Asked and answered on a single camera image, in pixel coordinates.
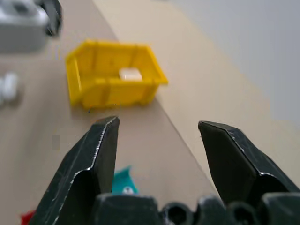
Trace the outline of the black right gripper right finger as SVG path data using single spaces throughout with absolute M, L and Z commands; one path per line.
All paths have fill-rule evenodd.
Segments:
M 258 204 L 265 193 L 293 193 L 299 188 L 238 128 L 200 121 L 211 177 L 224 203 Z

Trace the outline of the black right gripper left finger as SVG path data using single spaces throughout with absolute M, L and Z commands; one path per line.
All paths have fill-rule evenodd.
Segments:
M 116 116 L 96 121 L 63 158 L 31 225 L 86 225 L 96 196 L 113 187 L 118 130 Z

